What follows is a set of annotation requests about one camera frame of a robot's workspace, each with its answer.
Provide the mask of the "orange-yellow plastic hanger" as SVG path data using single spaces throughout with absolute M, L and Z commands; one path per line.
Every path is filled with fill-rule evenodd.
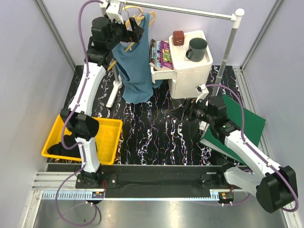
M 125 6 L 125 7 L 123 7 L 123 10 L 127 11 L 127 9 L 129 9 L 129 8 L 137 8 L 139 10 L 140 14 L 138 16 L 134 15 L 133 18 L 135 19 L 136 22 L 140 23 L 144 19 L 143 10 L 140 7 L 135 6 L 135 5 Z M 154 11 L 151 11 L 149 14 L 151 16 L 153 16 L 153 19 L 149 22 L 149 26 L 151 26 L 154 23 L 154 21 L 156 20 L 156 13 Z M 133 45 L 134 45 L 134 42 L 132 42 L 128 47 L 125 48 L 125 52 L 131 50 Z M 108 71 L 111 70 L 115 66 L 116 63 L 117 63 L 117 60 L 114 60 L 110 64 L 110 66 L 108 67 L 107 70 Z

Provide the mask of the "blue tank top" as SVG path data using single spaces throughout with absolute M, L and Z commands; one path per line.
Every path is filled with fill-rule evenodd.
M 126 52 L 126 47 L 121 43 L 112 50 L 124 85 L 123 99 L 131 104 L 146 103 L 153 96 L 153 90 L 162 84 L 162 80 L 152 82 L 149 64 L 149 22 L 150 14 L 145 13 L 140 23 L 140 27 L 144 28 L 144 33 L 140 42 L 135 43 L 131 51 Z

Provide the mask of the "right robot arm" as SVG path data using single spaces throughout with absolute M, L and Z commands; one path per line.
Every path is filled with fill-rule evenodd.
M 279 209 L 296 212 L 299 208 L 296 173 L 289 165 L 283 167 L 259 150 L 239 127 L 228 118 L 227 106 L 222 97 L 212 96 L 203 104 L 187 99 L 182 105 L 181 120 L 200 120 L 210 125 L 212 135 L 235 152 L 252 174 L 236 166 L 227 167 L 218 174 L 220 188 L 235 185 L 254 195 L 268 213 Z

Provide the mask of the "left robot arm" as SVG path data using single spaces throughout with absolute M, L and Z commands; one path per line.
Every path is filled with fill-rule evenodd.
M 113 59 L 112 50 L 120 42 L 138 43 L 142 37 L 144 29 L 135 18 L 130 17 L 129 22 L 130 30 L 125 22 L 119 23 L 108 17 L 98 17 L 92 21 L 92 35 L 84 48 L 85 65 L 80 84 L 73 102 L 60 112 L 64 121 L 63 129 L 68 129 L 74 138 L 73 145 L 68 146 L 65 141 L 61 144 L 66 150 L 77 148 L 81 156 L 82 166 L 76 171 L 78 188 L 98 188 L 105 183 L 95 141 L 99 122 L 92 117 L 92 107 L 98 86 Z

